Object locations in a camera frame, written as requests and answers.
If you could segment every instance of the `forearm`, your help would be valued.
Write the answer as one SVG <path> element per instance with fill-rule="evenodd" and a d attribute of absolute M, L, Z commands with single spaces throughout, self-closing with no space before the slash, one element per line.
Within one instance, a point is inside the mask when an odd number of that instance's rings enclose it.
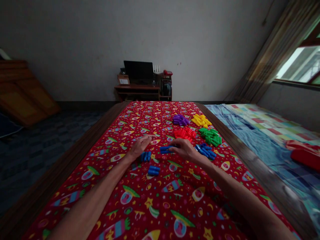
<path fill-rule="evenodd" d="M 217 183 L 235 208 L 248 221 L 259 239 L 290 239 L 293 235 L 283 222 L 254 194 L 210 161 L 202 159 L 200 167 Z"/>
<path fill-rule="evenodd" d="M 87 239 L 98 221 L 110 195 L 130 166 L 130 156 L 125 156 L 96 186 L 84 195 L 56 226 L 52 239 Z"/>

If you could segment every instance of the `computer monitor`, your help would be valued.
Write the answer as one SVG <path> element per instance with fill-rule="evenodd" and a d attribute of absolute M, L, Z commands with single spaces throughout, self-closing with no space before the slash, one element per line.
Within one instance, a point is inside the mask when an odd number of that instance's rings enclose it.
<path fill-rule="evenodd" d="M 149 84 L 153 80 L 152 62 L 123 61 L 130 82 Z"/>

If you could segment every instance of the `red tablecloth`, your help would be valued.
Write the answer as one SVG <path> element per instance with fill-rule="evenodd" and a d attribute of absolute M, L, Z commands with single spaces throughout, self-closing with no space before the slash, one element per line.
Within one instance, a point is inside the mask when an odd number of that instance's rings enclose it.
<path fill-rule="evenodd" d="M 70 208 L 121 161 L 144 134 L 158 138 L 148 146 L 150 162 L 135 161 L 114 189 L 88 239 L 246 239 L 252 229 L 207 174 L 176 154 L 161 155 L 159 147 L 174 139 L 175 114 L 191 119 L 202 112 L 192 102 L 132 102 L 91 148 L 42 210 L 24 239 L 45 239 Z M 194 123 L 186 128 L 198 131 Z M 203 143 L 197 134 L 193 144 Z M 278 208 L 228 144 L 214 148 L 213 163 L 248 188 L 294 232 Z M 149 166 L 160 167 L 156 177 Z"/>

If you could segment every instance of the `plastic toy block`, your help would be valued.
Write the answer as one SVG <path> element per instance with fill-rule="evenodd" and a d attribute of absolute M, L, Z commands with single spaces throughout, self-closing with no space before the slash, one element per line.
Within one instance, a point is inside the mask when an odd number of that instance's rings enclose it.
<path fill-rule="evenodd" d="M 146 153 L 145 152 L 143 152 L 141 155 L 140 155 L 140 161 L 141 162 L 143 162 L 143 160 L 144 160 L 144 156 L 146 155 Z"/>
<path fill-rule="evenodd" d="M 192 122 L 194 122 L 198 127 L 202 126 L 204 129 L 207 129 L 208 126 L 212 125 L 212 123 L 206 119 L 204 115 L 193 115 L 193 119 L 191 119 Z"/>
<path fill-rule="evenodd" d="M 173 116 L 173 124 L 187 126 L 188 124 L 190 124 L 190 121 L 186 119 L 183 115 L 178 114 Z"/>
<path fill-rule="evenodd" d="M 205 139 L 207 144 L 212 144 L 217 147 L 219 144 L 222 143 L 221 137 L 218 135 L 218 131 L 215 129 L 206 129 L 200 128 L 199 129 L 200 135 L 203 139 Z"/>
<path fill-rule="evenodd" d="M 150 162 L 151 159 L 151 152 L 148 152 L 147 161 Z"/>
<path fill-rule="evenodd" d="M 141 155 L 140 155 L 140 161 L 141 162 L 146 162 L 146 161 L 150 161 L 150 158 L 151 158 L 151 152 L 143 152 Z"/>
<path fill-rule="evenodd" d="M 149 169 L 148 170 L 148 174 L 151 175 L 151 176 L 158 176 L 159 175 L 159 172 L 158 171 L 154 171 L 152 169 Z"/>
<path fill-rule="evenodd" d="M 160 154 L 173 153 L 172 151 L 169 151 L 169 148 L 171 147 L 177 147 L 177 146 L 160 147 Z"/>
<path fill-rule="evenodd" d="M 216 157 L 216 156 L 217 156 L 217 155 L 216 155 L 214 152 L 212 152 L 211 150 L 208 150 L 208 153 L 210 153 L 210 155 L 213 156 L 213 157 Z"/>
<path fill-rule="evenodd" d="M 159 172 L 159 171 L 160 171 L 160 168 L 155 167 L 155 166 L 150 166 L 150 168 L 149 168 L 149 169 L 152 169 L 152 170 L 157 171 L 157 172 Z"/>
<path fill-rule="evenodd" d="M 205 143 L 202 143 L 200 145 L 196 145 L 194 147 L 200 154 L 206 156 L 211 161 L 215 159 L 217 156 L 214 152 L 212 152 L 212 148 L 207 146 Z"/>
<path fill-rule="evenodd" d="M 175 138 L 183 138 L 183 139 L 187 139 L 190 142 L 192 142 L 192 140 L 196 137 L 197 133 L 195 131 L 193 131 L 192 129 L 181 129 L 181 130 L 177 130 L 174 131 L 174 137 Z"/>

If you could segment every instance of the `white wall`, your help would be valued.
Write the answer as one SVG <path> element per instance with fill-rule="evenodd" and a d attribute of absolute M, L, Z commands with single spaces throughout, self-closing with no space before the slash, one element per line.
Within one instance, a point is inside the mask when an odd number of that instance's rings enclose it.
<path fill-rule="evenodd" d="M 0 46 L 58 101 L 113 101 L 123 60 L 173 72 L 173 100 L 223 100 L 248 70 L 287 0 L 11 0 Z"/>
<path fill-rule="evenodd" d="M 320 132 L 320 92 L 272 83 L 258 105 Z"/>

